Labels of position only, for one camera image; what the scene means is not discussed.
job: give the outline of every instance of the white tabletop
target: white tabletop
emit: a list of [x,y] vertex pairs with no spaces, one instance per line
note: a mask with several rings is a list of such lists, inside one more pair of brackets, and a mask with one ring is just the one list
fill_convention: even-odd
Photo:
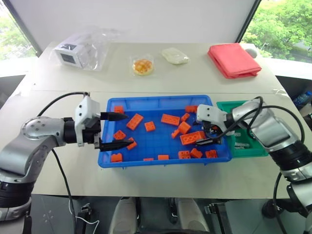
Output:
[[[66,92],[31,91],[25,96],[9,98],[0,110],[0,149],[19,133],[20,126],[34,117],[52,99]],[[280,105],[299,112],[288,96],[281,94],[225,94],[208,93],[213,103],[228,100],[247,100],[262,95],[267,104]],[[106,109],[109,98],[159,96],[160,93],[122,93],[92,92],[91,97]],[[53,105],[45,113],[49,117],[73,117],[80,96],[67,97]],[[283,118],[295,132],[299,129],[287,113],[274,112]],[[304,123],[306,145],[312,150],[312,133]],[[278,167],[271,157],[232,159],[225,163],[183,164],[164,166],[142,166],[103,169],[98,166],[98,150],[93,145],[78,148],[76,144],[56,148],[68,178],[72,195],[98,196],[160,196],[160,197],[198,197],[198,198],[268,198],[272,197]],[[288,197],[286,181],[281,180],[278,197]],[[39,175],[33,193],[46,195],[67,195],[64,181],[55,158],[50,154]]]
[[[262,67],[256,77],[225,79],[218,71],[207,51],[206,43],[113,43],[100,72],[82,71],[61,65],[51,43],[40,56],[37,68],[27,75],[34,90],[137,93],[261,93],[271,94],[283,89],[267,67],[262,56],[255,60]],[[161,50],[175,47],[190,57],[183,65],[172,65],[160,54]],[[155,70],[147,77],[133,76],[130,57],[150,54]]]

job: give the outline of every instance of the floor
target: floor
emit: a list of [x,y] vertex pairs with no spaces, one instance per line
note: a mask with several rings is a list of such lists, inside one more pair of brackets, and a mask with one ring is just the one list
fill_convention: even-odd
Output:
[[[32,196],[33,234],[72,233],[72,220],[68,210],[68,199],[63,197],[33,195]],[[81,205],[90,203],[93,208],[92,220],[100,220],[96,234],[108,232],[118,197],[80,197],[75,200],[76,213]],[[214,214],[205,214],[204,206],[212,202],[210,199],[196,199],[204,217],[215,234],[221,234],[218,220]],[[266,219],[261,215],[261,207],[266,200],[232,200],[226,203],[228,218],[233,234],[281,234],[275,219]],[[141,199],[142,215],[140,228],[176,229],[179,223],[171,224],[168,219],[168,200],[165,198]],[[303,233],[305,219],[299,214],[287,211],[281,214],[285,228],[289,234]],[[87,234],[91,234],[94,225],[87,225]]]

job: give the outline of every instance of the green foliage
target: green foliage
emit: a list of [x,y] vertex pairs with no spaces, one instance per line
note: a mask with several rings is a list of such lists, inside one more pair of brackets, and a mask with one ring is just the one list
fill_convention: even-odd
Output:
[[262,1],[242,41],[255,44],[264,57],[294,60],[296,43],[312,47],[312,1]]
[[0,16],[0,60],[35,55],[35,50],[13,20],[7,16]]

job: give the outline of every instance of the red cloth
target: red cloth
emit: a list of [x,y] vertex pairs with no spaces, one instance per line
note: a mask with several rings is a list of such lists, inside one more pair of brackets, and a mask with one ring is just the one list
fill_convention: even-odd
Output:
[[256,76],[261,70],[259,64],[238,43],[213,45],[208,55],[227,79]]

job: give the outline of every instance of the blue object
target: blue object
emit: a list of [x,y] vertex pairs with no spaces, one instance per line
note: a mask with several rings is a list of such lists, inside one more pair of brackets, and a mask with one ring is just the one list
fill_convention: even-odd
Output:
[[300,94],[298,97],[296,97],[293,100],[293,103],[295,104],[296,107],[300,107],[302,105],[307,104],[308,100],[310,99],[310,97],[312,96],[312,92],[311,91],[307,91],[304,94]]
[[[100,152],[98,155],[98,164],[100,167],[130,167],[145,165],[167,165],[180,163],[207,163],[226,162],[232,159],[232,154],[225,138],[222,138],[222,144],[209,146],[200,146],[197,149],[203,153],[202,158],[178,159],[178,152],[183,150],[191,151],[195,148],[194,144],[183,146],[180,141],[180,135],[172,139],[171,133],[177,129],[177,126],[161,123],[162,114],[182,117],[185,114],[185,106],[207,104],[212,105],[207,95],[193,96],[172,96],[172,97],[127,97],[112,98],[108,100],[107,111],[114,111],[115,106],[123,106],[124,112],[129,119],[121,121],[105,121],[103,129],[103,142],[111,142],[113,134],[118,130],[123,131],[128,139],[133,137],[137,146],[131,150],[123,148],[120,150]],[[143,121],[132,131],[126,127],[128,121],[136,114],[144,117]],[[191,125],[191,132],[201,131],[201,125],[193,126],[196,119],[194,113],[190,113],[187,123]],[[144,123],[153,121],[156,130],[146,132]],[[205,151],[216,150],[218,158],[206,158]],[[111,155],[122,153],[122,162],[111,162]],[[158,155],[169,155],[169,160],[158,160]],[[153,161],[143,161],[144,158],[153,158]]]

